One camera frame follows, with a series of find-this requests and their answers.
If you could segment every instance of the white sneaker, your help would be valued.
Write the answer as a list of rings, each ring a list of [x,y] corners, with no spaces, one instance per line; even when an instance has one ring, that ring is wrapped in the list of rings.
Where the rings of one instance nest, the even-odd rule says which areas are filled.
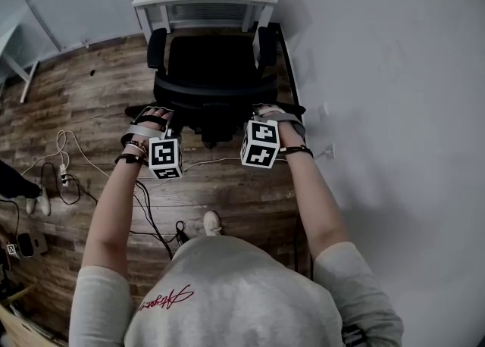
[[[33,210],[36,208],[36,201],[36,199],[27,199],[26,210],[28,215],[31,215],[33,213]]]
[[[214,211],[207,211],[204,215],[204,228],[206,236],[221,235],[221,221]]]
[[[40,209],[45,216],[49,216],[51,214],[51,202],[49,201],[49,197],[47,196],[47,192],[44,186],[41,186],[42,193],[40,196],[37,196],[37,201],[40,204]]]

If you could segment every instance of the wooden floor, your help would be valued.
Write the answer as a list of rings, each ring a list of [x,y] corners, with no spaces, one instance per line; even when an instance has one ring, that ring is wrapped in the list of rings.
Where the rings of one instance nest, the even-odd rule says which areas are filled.
[[[240,34],[238,30],[190,31],[207,32]],[[171,39],[187,33],[176,30]],[[275,67],[279,75],[279,99],[292,102],[286,67],[279,53]],[[86,156],[110,173],[121,151],[121,134],[129,123],[124,109],[153,101],[153,77],[153,71],[146,66],[146,41],[142,36],[100,43],[40,64],[25,104],[18,103],[22,83],[5,89],[0,99],[0,158],[22,172],[37,158],[56,151],[55,137],[59,130],[72,130]],[[200,136],[184,130],[185,165],[237,158],[241,143],[241,138],[236,137],[208,150]],[[71,135],[65,150],[70,155],[69,173],[98,198],[106,176],[86,162]],[[61,163],[59,156],[47,161],[53,162],[56,169]],[[40,175],[41,163],[27,178],[33,180]],[[202,217],[206,211],[215,210],[221,216],[224,234],[247,240],[293,268],[297,207],[286,163],[275,164],[271,171],[243,167],[237,160],[204,164],[188,170],[183,179],[164,185],[152,179],[147,170],[142,170],[140,177],[149,189],[155,222],[167,237],[175,232],[178,220],[186,222],[189,237],[204,235]],[[25,200],[19,198],[18,232],[44,233],[48,253],[37,259],[14,260],[9,276],[25,284],[37,281],[38,292],[30,295],[27,302],[32,317],[66,339],[70,305],[95,204],[87,196],[74,205],[64,204],[56,194],[50,170],[44,174],[44,183],[51,198],[51,215],[43,216],[40,211],[27,215]],[[67,200],[76,196],[73,190],[61,191]],[[16,212],[10,205],[0,204],[0,224],[14,232]],[[132,230],[151,232],[137,203],[133,208]],[[300,270],[306,272],[305,238],[299,236],[297,243]],[[178,245],[173,241],[171,247],[176,250]],[[132,234],[128,258],[129,283],[139,302],[158,281],[168,256],[161,243],[151,236]]]

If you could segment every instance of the black office chair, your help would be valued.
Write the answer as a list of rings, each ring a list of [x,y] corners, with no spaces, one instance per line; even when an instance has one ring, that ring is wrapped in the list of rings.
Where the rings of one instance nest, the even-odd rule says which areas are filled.
[[[147,52],[155,73],[151,105],[174,110],[171,129],[180,134],[184,126],[202,134],[209,148],[230,141],[238,128],[252,116],[255,104],[276,104],[277,75],[264,76],[266,67],[277,61],[277,38],[259,28],[259,57],[256,66],[252,39],[247,36],[187,36],[172,40],[168,69],[164,66],[166,29],[152,33]],[[301,115],[299,106],[277,103],[285,111]],[[145,106],[128,108],[135,118]]]

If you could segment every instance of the black cable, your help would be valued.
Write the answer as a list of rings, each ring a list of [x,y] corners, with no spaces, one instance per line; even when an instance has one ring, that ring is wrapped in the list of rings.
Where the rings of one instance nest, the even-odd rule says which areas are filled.
[[[4,199],[0,199],[0,202],[11,203],[15,205],[15,207],[17,208],[17,226],[15,227],[15,235],[14,235],[15,239],[17,239],[18,222],[20,220],[20,210],[18,208],[18,204],[16,202],[13,202],[12,200],[4,200]]]
[[[52,174],[54,175],[55,188],[58,192],[59,198],[61,198],[63,203],[65,203],[66,205],[73,205],[75,203],[78,203],[78,201],[81,199],[81,192],[82,192],[82,193],[85,193],[86,195],[88,195],[92,200],[94,200],[94,202],[96,204],[98,204],[98,199],[95,198],[93,195],[91,195],[89,192],[87,192],[84,189],[84,187],[81,185],[80,181],[75,176],[73,176],[72,174],[67,174],[66,176],[70,177],[77,186],[77,199],[74,200],[73,202],[68,202],[66,199],[64,199],[62,197],[61,190],[59,189],[58,174],[56,173],[55,167],[54,167],[52,162],[45,162],[44,164],[42,164],[42,167],[40,168],[40,182],[43,186],[45,186],[44,185],[44,166],[46,166],[46,165],[51,166]]]
[[[146,219],[146,220],[149,222],[150,226],[152,226],[152,227],[153,227],[152,222],[149,220],[149,217],[148,217],[148,215],[147,215],[147,213],[146,213],[146,211],[145,211],[145,209],[144,209],[144,207],[143,207],[142,202],[141,202],[141,201],[138,199],[138,196],[136,196],[136,195],[133,195],[133,196],[134,196],[134,197],[135,197],[135,199],[138,201],[139,206],[142,208],[143,214],[145,215],[145,219]],[[157,236],[156,236],[154,233],[138,233],[138,232],[133,231],[133,230],[130,230],[130,232],[131,232],[132,234],[136,234],[136,235],[150,235],[150,236],[153,236],[155,239],[157,239],[159,242],[161,242],[161,240],[160,240],[160,239],[159,239],[159,238],[158,238],[158,237],[157,237]],[[172,242],[172,241],[175,239],[175,237],[176,237],[176,236],[173,236],[173,238],[172,238],[172,239],[170,239],[170,240],[168,240],[168,241],[165,241],[165,242],[166,242],[166,243],[170,243],[170,242]]]
[[[145,187],[145,184],[139,182],[138,180],[136,181],[136,186],[143,191],[143,198],[145,199],[145,203],[146,203],[146,207],[147,207],[147,212],[148,212],[148,217],[149,217],[149,223],[151,224],[151,226],[153,227],[153,229],[157,233],[157,236],[158,236],[158,239],[160,240],[160,242],[167,249],[167,253],[168,253],[168,256],[170,257],[170,260],[172,260],[172,258],[174,257],[174,255],[172,254],[172,251],[171,251],[170,247],[168,246],[167,242],[163,239],[163,237],[161,236],[160,232],[158,231],[157,225],[153,221],[152,208],[151,208],[151,204],[150,204],[150,194],[149,194],[149,191]]]
[[[89,196],[92,200],[94,200],[96,205],[98,204],[98,199],[95,198],[93,195],[91,195],[89,192],[86,191],[86,189],[83,187],[83,185],[80,183],[80,181],[77,177],[75,177],[75,176],[73,176],[72,174],[69,174],[69,173],[67,173],[65,176],[70,177],[72,180],[74,180],[74,182],[76,183],[77,187],[81,190],[81,192],[83,192],[85,195]]]
[[[74,181],[74,183],[76,184],[77,186],[77,198],[72,201],[72,202],[68,202],[66,199],[64,199],[62,197],[62,194],[61,194],[61,190],[59,189],[59,185],[58,185],[58,175],[55,171],[55,166],[53,165],[52,162],[45,162],[42,167],[41,167],[41,170],[40,170],[40,181],[41,181],[41,184],[44,185],[44,182],[43,182],[43,177],[44,177],[44,166],[46,165],[50,165],[51,166],[51,170],[52,170],[52,173],[54,175],[54,179],[55,179],[55,188],[58,192],[58,195],[59,197],[61,198],[62,202],[65,203],[66,205],[73,205],[75,203],[77,203],[80,199],[81,199],[81,192],[86,194],[87,196],[89,196],[92,200],[94,200],[94,202],[96,204],[98,204],[98,199],[95,198],[93,195],[91,195],[89,192],[86,191],[86,189],[81,185],[79,179],[77,179],[75,176],[73,176],[72,174],[66,174],[65,176],[72,179]],[[153,220],[153,216],[152,216],[152,209],[151,209],[151,204],[150,204],[150,194],[149,194],[149,191],[147,190],[147,188],[145,187],[145,185],[141,182],[139,182],[138,180],[136,181],[136,186],[138,188],[140,188],[143,192],[143,199],[145,201],[145,205],[147,207],[147,210],[144,209],[143,207],[143,204],[142,202],[138,199],[138,197],[136,195],[133,195],[135,197],[135,199],[138,201],[140,207],[142,208],[143,210],[143,214],[145,215],[145,219],[149,222],[150,226],[152,226],[153,230],[155,231],[155,234],[154,233],[138,233],[136,231],[132,231],[130,230],[130,232],[132,234],[138,234],[138,235],[150,235],[150,236],[153,236],[155,239],[157,239],[159,242],[161,242],[164,247],[167,249],[167,252],[168,252],[168,255],[170,257],[170,259],[172,259],[174,256],[172,254],[172,251],[170,249],[170,247],[168,246],[168,243],[172,242],[174,239],[177,238],[177,235],[174,235],[171,239],[169,239],[168,241],[164,240],[164,238],[162,237],[162,235],[160,234],[160,231],[158,231],[158,228],[157,228],[157,225],[155,224],[155,221]],[[20,218],[20,212],[19,212],[19,209],[18,209],[18,205],[14,202],[11,202],[11,201],[4,201],[2,200],[3,202],[10,202],[10,203],[13,203],[17,206],[17,228],[18,228],[18,222],[19,222],[19,218]],[[183,229],[185,229],[185,223],[181,220],[179,220],[177,222],[178,223],[181,223],[183,225]]]
[[[175,230],[183,232],[185,230],[185,222],[183,220],[178,220],[175,223]]]

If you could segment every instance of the chair seat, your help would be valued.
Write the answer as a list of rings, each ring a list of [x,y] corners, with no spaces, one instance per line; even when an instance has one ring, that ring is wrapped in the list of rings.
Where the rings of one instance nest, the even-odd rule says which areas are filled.
[[[199,85],[233,86],[258,79],[252,39],[246,36],[176,37],[170,46],[168,76]]]

